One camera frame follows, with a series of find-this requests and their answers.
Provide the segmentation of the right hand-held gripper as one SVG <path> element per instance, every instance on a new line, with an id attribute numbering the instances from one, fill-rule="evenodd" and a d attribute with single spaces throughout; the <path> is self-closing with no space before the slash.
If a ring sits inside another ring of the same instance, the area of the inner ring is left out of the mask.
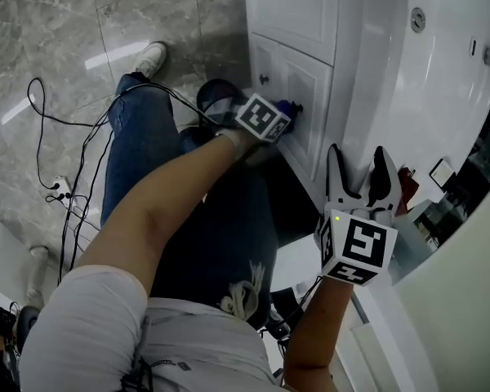
<path id="1" fill-rule="evenodd" d="M 393 220 L 402 198 L 399 174 L 383 146 L 369 173 L 368 204 L 348 183 L 337 144 L 327 154 L 327 199 L 314 231 L 319 275 L 366 286 L 389 266 L 398 231 Z"/>

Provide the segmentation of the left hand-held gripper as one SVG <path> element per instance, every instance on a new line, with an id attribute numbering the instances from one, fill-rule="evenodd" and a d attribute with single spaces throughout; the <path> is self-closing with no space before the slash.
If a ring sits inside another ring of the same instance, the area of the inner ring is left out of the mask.
<path id="1" fill-rule="evenodd" d="M 237 112 L 235 121 L 263 142 L 275 142 L 291 119 L 269 101 L 254 93 Z"/>

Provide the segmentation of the blue cloth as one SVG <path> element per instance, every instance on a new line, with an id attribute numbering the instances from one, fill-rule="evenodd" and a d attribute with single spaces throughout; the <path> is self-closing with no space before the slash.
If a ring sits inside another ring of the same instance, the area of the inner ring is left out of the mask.
<path id="1" fill-rule="evenodd" d="M 292 132 L 297 116 L 304 110 L 303 105 L 298 105 L 294 101 L 289 102 L 288 100 L 279 100 L 276 107 L 278 111 L 285 114 L 290 119 L 290 123 L 286 126 L 284 133 Z"/>

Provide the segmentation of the person's left forearm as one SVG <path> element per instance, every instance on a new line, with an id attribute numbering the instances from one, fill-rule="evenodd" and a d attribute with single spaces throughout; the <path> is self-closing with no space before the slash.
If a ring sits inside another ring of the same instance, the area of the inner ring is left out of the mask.
<path id="1" fill-rule="evenodd" d="M 257 142 L 246 131 L 220 135 L 136 184 L 78 260 L 135 276 L 150 292 L 163 249 L 209 189 Z"/>

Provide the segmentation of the person's right forearm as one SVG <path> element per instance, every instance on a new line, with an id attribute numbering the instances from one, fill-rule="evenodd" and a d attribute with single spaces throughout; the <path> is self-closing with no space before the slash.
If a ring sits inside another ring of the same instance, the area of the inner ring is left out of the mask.
<path id="1" fill-rule="evenodd" d="M 284 359 L 284 382 L 296 392 L 336 392 L 329 365 L 354 286 L 333 278 L 320 282 Z"/>

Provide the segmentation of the dark brown rag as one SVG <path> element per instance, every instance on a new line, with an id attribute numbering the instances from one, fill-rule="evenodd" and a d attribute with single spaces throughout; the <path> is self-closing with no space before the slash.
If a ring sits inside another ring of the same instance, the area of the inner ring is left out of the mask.
<path id="1" fill-rule="evenodd" d="M 411 171 L 407 167 L 402 167 L 398 172 L 402 196 L 396 216 L 408 214 L 408 202 L 413 198 L 419 188 L 419 184 L 413 179 L 414 173 L 414 170 Z"/>

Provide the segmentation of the black waste bin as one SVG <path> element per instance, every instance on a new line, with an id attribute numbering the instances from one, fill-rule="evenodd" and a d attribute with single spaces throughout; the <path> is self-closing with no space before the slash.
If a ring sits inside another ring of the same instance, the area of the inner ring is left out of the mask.
<path id="1" fill-rule="evenodd" d="M 196 96 L 197 108 L 212 124 L 219 127 L 237 127 L 239 109 L 248 102 L 242 90 L 224 79 L 205 82 Z"/>

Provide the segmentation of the black soap dispenser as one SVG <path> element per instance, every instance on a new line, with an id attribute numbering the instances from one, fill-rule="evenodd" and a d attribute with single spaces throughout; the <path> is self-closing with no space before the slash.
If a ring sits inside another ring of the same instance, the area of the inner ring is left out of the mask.
<path id="1" fill-rule="evenodd" d="M 445 158 L 441 158 L 429 172 L 432 181 L 442 190 L 455 175 L 456 172 Z"/>

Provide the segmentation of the white bathtub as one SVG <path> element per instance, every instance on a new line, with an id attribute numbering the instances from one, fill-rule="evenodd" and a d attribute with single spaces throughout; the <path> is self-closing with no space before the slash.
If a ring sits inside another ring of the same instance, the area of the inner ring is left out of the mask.
<path id="1" fill-rule="evenodd" d="M 302 296 L 321 272 L 321 253 L 314 236 L 308 235 L 277 251 L 271 291 L 295 288 Z"/>

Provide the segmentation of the person's blue jeans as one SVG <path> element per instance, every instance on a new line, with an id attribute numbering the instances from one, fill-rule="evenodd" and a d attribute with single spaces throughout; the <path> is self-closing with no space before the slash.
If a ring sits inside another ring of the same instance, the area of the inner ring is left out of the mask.
<path id="1" fill-rule="evenodd" d="M 149 82 L 133 72 L 118 83 L 119 99 L 108 115 L 114 139 L 102 224 L 141 179 L 185 153 L 169 95 Z M 265 179 L 240 163 L 218 180 L 165 246 L 151 295 L 197 302 L 240 317 L 237 295 L 243 292 L 252 311 L 247 321 L 259 329 L 270 313 L 277 250 Z M 252 289 L 257 291 L 256 302 Z"/>

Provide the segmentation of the person's white shoe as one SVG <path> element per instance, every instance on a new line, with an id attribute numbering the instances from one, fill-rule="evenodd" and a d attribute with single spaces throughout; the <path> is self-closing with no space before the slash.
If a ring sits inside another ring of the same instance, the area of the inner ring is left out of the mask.
<path id="1" fill-rule="evenodd" d="M 163 67 L 166 60 L 167 45 L 160 41 L 152 42 L 139 54 L 133 70 L 146 78 L 152 78 Z"/>

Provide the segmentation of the chrome sink drain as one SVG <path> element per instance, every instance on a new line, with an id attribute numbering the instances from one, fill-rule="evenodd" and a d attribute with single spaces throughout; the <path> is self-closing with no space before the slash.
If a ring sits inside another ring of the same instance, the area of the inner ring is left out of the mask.
<path id="1" fill-rule="evenodd" d="M 410 17 L 410 25 L 412 30 L 415 33 L 421 33 L 426 24 L 425 12 L 419 7 L 415 7 L 412 9 L 411 17 Z"/>

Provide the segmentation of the white power strip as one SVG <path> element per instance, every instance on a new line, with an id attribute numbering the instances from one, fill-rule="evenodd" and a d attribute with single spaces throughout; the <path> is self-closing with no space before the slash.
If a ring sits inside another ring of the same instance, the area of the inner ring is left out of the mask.
<path id="1" fill-rule="evenodd" d="M 56 191 L 56 198 L 68 207 L 71 200 L 71 187 L 68 179 L 65 176 L 57 176 L 53 181 L 53 190 Z"/>

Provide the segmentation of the person's grey shirt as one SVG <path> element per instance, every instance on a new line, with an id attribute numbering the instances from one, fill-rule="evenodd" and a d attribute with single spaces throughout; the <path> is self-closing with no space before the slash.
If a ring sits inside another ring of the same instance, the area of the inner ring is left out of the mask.
<path id="1" fill-rule="evenodd" d="M 20 356 L 22 392 L 287 392 L 248 323 L 190 301 L 151 298 L 131 274 L 66 275 Z"/>

